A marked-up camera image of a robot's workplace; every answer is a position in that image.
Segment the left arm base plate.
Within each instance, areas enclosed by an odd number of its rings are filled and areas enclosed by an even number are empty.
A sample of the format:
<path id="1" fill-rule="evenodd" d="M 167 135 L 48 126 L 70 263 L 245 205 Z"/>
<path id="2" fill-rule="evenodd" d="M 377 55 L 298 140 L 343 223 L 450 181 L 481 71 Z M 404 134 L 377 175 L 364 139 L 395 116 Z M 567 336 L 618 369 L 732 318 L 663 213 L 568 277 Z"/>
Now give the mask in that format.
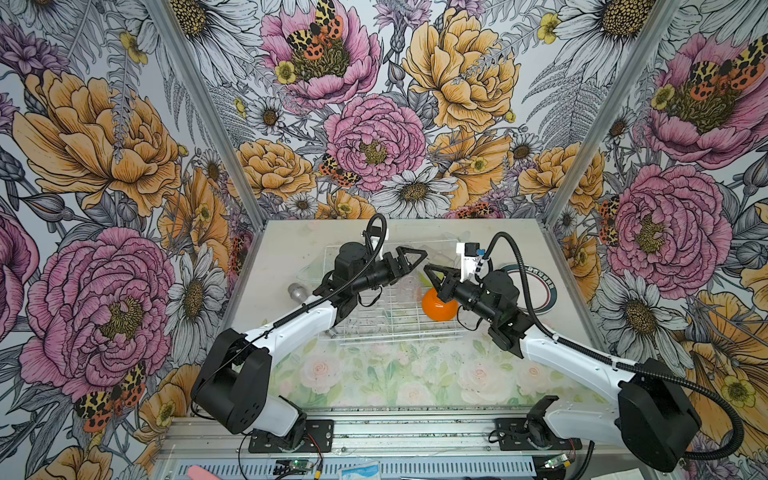
<path id="1" fill-rule="evenodd" d="M 332 449 L 335 422 L 330 419 L 309 419 L 299 432 L 294 429 L 288 436 L 278 437 L 266 431 L 254 430 L 247 450 L 252 454 L 329 453 Z"/>

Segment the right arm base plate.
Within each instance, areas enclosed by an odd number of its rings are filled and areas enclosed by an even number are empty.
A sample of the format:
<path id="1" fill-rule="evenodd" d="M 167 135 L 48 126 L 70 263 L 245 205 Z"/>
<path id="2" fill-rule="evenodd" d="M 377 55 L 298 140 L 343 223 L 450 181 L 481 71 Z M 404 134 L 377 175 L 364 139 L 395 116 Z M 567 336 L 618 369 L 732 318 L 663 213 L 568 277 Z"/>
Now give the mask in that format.
<path id="1" fill-rule="evenodd" d="M 489 443 L 497 444 L 501 451 L 582 449 L 579 439 L 557 437 L 543 421 L 523 417 L 495 419 L 494 429 L 487 439 Z"/>

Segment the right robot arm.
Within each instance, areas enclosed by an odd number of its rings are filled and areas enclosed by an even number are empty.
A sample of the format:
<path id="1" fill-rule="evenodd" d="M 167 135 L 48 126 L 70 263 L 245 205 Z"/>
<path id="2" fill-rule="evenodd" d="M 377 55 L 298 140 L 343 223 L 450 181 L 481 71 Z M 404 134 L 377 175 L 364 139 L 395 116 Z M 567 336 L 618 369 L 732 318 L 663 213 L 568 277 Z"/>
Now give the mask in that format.
<path id="1" fill-rule="evenodd" d="M 488 334 L 500 350 L 555 370 L 609 403 L 580 408 L 550 394 L 530 411 L 531 419 L 557 438 L 625 446 L 661 472 L 678 466 L 702 421 L 678 377 L 663 364 L 648 360 L 623 370 L 617 357 L 543 333 L 519 308 L 520 292 L 504 271 L 493 271 L 476 284 L 455 268 L 428 264 L 424 270 L 441 301 L 456 301 L 488 321 Z"/>

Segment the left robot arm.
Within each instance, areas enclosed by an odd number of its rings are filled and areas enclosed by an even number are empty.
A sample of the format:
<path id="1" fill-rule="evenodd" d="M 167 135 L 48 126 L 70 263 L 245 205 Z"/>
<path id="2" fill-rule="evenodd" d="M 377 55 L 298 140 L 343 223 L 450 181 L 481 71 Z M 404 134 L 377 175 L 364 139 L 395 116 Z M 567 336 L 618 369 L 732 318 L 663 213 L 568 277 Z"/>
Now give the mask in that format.
<path id="1" fill-rule="evenodd" d="M 333 270 L 306 302 L 247 333 L 229 328 L 217 336 L 192 387 L 193 402 L 232 434 L 262 432 L 295 448 L 306 435 L 306 414 L 268 393 L 273 368 L 345 320 L 361 304 L 364 291 L 396 284 L 427 256 L 406 246 L 380 253 L 363 243 L 343 244 Z"/>

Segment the pink wooden plate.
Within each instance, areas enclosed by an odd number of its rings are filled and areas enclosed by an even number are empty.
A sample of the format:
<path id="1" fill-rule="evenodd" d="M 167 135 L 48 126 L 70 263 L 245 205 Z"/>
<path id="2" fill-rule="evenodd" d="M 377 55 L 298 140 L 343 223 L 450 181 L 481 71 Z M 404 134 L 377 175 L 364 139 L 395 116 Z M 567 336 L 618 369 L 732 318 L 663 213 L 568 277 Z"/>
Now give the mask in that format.
<path id="1" fill-rule="evenodd" d="M 513 284 L 520 291 L 518 306 L 522 310 L 527 309 L 527 303 L 523 293 L 523 281 L 519 266 L 508 264 L 501 267 L 511 278 Z M 529 285 L 530 297 L 535 313 L 540 316 L 551 311 L 558 300 L 558 291 L 552 278 L 543 270 L 534 266 L 526 266 L 526 278 Z"/>

